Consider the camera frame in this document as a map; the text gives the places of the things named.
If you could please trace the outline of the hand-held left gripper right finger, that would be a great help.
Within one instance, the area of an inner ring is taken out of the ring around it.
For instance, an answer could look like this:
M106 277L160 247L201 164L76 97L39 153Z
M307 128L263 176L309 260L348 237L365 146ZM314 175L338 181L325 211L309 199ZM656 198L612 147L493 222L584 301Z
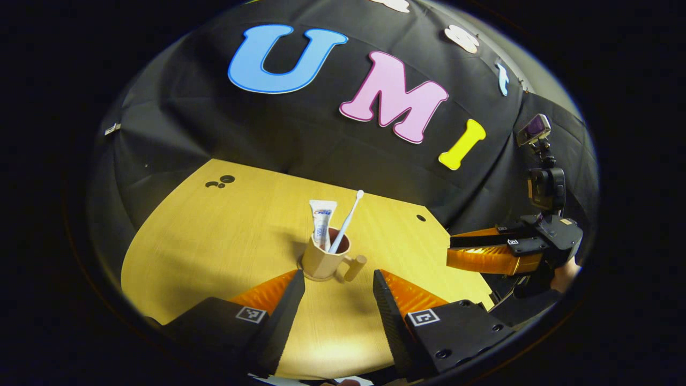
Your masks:
M514 330L480 303L446 301L375 270L372 291L394 365L403 378L431 378L475 360Z

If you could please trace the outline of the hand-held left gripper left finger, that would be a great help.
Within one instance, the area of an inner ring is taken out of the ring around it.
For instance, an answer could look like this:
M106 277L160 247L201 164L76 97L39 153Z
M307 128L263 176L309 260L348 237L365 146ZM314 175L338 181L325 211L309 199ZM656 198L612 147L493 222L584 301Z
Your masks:
M292 270L230 300L209 296L161 333L215 374L275 375L304 292L303 271Z

